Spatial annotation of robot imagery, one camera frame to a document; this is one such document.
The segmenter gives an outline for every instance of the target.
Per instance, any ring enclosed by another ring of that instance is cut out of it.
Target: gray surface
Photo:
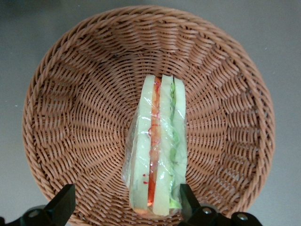
[[[249,209],[264,226],[300,225],[301,1],[0,1],[0,216],[7,221],[47,203],[24,155],[22,111],[47,50],[81,20],[126,5],[158,4],[189,11],[238,40],[256,63],[276,113],[272,171]]]

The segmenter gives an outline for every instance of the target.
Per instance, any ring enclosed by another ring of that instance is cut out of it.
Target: black clamp
[[[74,210],[75,185],[65,185],[43,209],[31,209],[7,224],[0,217],[0,226],[64,226]]]
[[[188,184],[181,184],[182,216],[184,221],[178,226],[262,226],[249,213],[233,213],[231,219],[218,213],[214,208],[201,206]]]

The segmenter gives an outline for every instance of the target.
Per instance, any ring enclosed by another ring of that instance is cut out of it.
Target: plastic wrap
[[[126,140],[122,178],[131,208],[144,218],[164,218],[181,208],[187,166],[184,84],[148,75]]]

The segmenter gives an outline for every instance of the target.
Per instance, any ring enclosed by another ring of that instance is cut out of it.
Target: wicker basket
[[[175,9],[118,8],[88,18],[46,53],[30,83],[23,138],[32,174],[51,199],[76,185],[74,225],[176,225],[139,218],[121,180],[125,137],[147,74],[183,80],[187,183],[226,216],[258,196],[274,153],[269,91],[241,45]]]

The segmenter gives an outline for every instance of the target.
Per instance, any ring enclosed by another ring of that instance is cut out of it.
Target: wrapped sandwich
[[[147,75],[126,140],[123,179],[133,210],[163,218],[181,208],[187,143],[185,88],[173,76]]]

